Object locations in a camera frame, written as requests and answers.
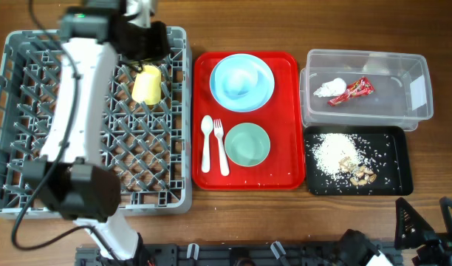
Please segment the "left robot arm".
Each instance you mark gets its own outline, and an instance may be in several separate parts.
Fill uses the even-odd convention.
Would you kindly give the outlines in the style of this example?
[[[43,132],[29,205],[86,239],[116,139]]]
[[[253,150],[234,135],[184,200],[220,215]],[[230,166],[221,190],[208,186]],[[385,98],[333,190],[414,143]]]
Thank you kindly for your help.
[[[122,214],[120,179],[102,167],[100,130],[116,66],[139,69],[170,52],[167,29],[152,21],[155,1],[85,1],[61,18],[61,80],[49,134],[23,164],[32,199],[85,230],[105,265],[151,265],[141,235]]]

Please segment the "rice and peanut leftovers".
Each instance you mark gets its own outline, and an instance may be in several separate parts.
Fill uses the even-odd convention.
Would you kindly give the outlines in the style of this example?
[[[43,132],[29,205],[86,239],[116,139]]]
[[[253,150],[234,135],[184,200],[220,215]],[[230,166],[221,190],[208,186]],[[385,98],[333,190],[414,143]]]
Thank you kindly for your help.
[[[378,140],[368,134],[314,134],[305,142],[306,158],[325,187],[335,185],[339,192],[344,188],[363,188],[376,184],[388,165],[388,135],[383,136],[383,147],[377,145]]]

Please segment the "yellow plastic cup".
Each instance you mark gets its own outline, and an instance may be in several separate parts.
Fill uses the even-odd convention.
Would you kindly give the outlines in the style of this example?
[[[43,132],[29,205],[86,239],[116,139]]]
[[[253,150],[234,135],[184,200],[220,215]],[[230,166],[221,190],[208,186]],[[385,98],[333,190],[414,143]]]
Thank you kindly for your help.
[[[153,106],[161,100],[162,73],[157,66],[144,65],[138,73],[132,90],[132,98],[138,103]]]

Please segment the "red snack wrapper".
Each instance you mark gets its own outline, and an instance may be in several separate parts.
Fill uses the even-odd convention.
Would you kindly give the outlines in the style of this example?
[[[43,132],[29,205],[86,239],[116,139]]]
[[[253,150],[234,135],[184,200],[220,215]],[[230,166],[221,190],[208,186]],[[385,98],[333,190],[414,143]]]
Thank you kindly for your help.
[[[374,86],[370,80],[366,77],[362,77],[354,83],[348,85],[342,95],[339,95],[327,103],[330,106],[337,106],[338,104],[348,101],[351,98],[358,98],[366,95],[370,95],[374,92]]]

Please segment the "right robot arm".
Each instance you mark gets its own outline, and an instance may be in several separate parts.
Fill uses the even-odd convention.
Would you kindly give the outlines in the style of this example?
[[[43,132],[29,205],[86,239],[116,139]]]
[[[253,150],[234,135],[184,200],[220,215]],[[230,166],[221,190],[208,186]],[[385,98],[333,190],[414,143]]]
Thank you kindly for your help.
[[[414,265],[452,265],[452,199],[439,200],[446,232],[437,233],[402,197],[396,200],[395,250],[415,249]],[[391,265],[391,260],[361,232],[348,229],[337,242],[333,265]]]

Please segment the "mint green bowl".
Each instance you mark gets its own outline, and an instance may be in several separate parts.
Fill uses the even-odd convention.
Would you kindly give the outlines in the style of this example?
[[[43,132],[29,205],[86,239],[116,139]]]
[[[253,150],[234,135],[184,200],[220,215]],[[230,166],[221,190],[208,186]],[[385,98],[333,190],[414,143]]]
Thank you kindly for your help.
[[[267,159],[270,149],[268,133],[254,123],[237,124],[225,137],[226,155],[238,166],[258,166]]]

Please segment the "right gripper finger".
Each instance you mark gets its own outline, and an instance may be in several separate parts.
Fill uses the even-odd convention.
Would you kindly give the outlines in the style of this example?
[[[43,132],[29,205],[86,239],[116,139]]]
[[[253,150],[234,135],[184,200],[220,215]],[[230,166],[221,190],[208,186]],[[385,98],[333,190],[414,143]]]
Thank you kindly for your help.
[[[418,248],[435,240],[434,229],[403,198],[396,200],[397,223],[394,247],[397,250]]]
[[[442,218],[448,233],[452,233],[452,199],[443,197],[439,200]]]

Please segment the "light blue bowl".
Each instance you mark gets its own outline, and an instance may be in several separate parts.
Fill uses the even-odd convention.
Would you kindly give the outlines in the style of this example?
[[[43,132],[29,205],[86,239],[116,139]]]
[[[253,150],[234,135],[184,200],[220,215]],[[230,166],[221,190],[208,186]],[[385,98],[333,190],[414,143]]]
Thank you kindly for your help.
[[[258,70],[254,67],[226,67],[216,77],[222,94],[230,99],[248,96],[258,84]]]

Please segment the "white tissue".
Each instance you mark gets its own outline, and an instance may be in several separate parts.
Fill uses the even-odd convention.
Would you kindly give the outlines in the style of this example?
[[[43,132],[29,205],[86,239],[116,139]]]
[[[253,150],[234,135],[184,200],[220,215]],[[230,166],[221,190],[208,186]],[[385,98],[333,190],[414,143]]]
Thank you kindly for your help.
[[[342,78],[335,78],[332,81],[325,82],[313,92],[314,96],[319,98],[337,97],[346,90],[347,84]]]

